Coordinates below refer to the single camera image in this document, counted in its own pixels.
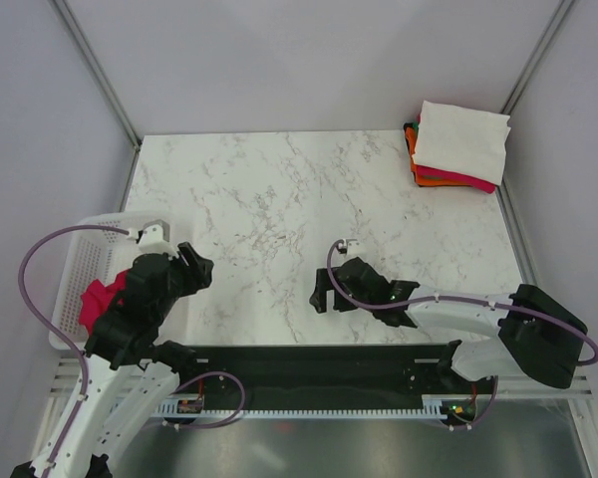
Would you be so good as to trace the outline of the white Coca-Cola t-shirt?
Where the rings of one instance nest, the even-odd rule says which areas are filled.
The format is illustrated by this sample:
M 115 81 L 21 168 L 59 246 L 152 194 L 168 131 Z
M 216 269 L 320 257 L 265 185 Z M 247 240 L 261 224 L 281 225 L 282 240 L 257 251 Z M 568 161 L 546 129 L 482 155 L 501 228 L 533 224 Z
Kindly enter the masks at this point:
M 501 184 L 510 116 L 423 102 L 413 154 L 418 167 Z

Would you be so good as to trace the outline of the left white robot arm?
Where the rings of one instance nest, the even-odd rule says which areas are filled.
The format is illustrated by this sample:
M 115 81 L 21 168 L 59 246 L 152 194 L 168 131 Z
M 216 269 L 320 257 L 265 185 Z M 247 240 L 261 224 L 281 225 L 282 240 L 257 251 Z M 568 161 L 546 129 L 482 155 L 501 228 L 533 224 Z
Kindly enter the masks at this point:
M 12 476 L 113 475 L 158 404 L 197 384 L 191 349 L 156 339 L 177 301 L 210 286 L 212 268 L 189 243 L 162 243 L 143 248 L 112 284 L 87 288 L 80 319 L 89 337 L 77 352 L 77 383 L 50 440 Z

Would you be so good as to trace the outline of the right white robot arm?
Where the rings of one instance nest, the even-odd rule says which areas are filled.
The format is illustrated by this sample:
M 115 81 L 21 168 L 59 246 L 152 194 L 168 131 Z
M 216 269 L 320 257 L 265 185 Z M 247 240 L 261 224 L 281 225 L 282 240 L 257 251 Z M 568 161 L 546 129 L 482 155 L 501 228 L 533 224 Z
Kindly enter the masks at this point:
M 453 339 L 437 366 L 439 385 L 451 392 L 496 375 L 524 375 L 556 389 L 570 387 L 588 329 L 536 286 L 508 295 L 476 296 L 436 290 L 414 281 L 388 280 L 356 257 L 316 272 L 309 303 L 319 314 L 364 309 L 389 327 L 433 328 L 475 334 Z

